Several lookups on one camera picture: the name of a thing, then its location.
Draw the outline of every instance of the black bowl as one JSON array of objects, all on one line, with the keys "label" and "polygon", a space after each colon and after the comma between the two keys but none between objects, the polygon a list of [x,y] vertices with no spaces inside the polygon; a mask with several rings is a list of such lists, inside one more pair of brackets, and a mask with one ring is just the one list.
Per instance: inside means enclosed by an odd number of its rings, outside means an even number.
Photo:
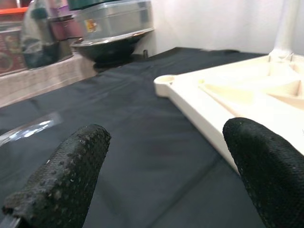
[{"label": "black bowl", "polygon": [[127,38],[75,41],[71,46],[82,56],[96,63],[108,63],[127,59],[134,52],[136,43],[144,34]]}]

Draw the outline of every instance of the white wall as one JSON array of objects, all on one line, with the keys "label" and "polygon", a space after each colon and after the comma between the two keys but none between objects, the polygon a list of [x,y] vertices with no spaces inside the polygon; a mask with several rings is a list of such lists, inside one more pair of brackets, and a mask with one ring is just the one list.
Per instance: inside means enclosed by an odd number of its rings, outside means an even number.
[{"label": "white wall", "polygon": [[[283,0],[151,0],[155,31],[137,48],[155,55],[174,47],[269,53]],[[304,0],[293,51],[304,54]]]}]

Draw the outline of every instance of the clear plastic sheet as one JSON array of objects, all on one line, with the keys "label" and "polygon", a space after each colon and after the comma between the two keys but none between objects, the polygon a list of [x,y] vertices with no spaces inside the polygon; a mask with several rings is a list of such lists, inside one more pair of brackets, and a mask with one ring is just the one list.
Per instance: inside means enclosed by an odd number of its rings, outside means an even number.
[{"label": "clear plastic sheet", "polygon": [[0,146],[18,139],[27,138],[47,128],[60,124],[62,119],[58,113],[51,113],[28,124],[15,128],[0,136]]}]

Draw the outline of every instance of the yellow label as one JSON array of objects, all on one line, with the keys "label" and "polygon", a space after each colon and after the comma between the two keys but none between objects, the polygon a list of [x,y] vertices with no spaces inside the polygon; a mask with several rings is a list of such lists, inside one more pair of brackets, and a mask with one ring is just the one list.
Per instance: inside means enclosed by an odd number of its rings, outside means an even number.
[{"label": "yellow label", "polygon": [[95,32],[97,24],[93,19],[85,20],[86,30],[88,32]]}]

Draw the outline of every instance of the table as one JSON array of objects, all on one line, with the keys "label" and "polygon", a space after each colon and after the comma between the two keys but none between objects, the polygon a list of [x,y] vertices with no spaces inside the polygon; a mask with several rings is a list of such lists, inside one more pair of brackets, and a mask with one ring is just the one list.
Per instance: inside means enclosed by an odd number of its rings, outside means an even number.
[{"label": "table", "polygon": [[59,111],[64,122],[0,147],[0,201],[88,124],[112,135],[84,228],[263,228],[239,176],[153,80],[260,56],[175,48],[0,109],[0,133]]}]

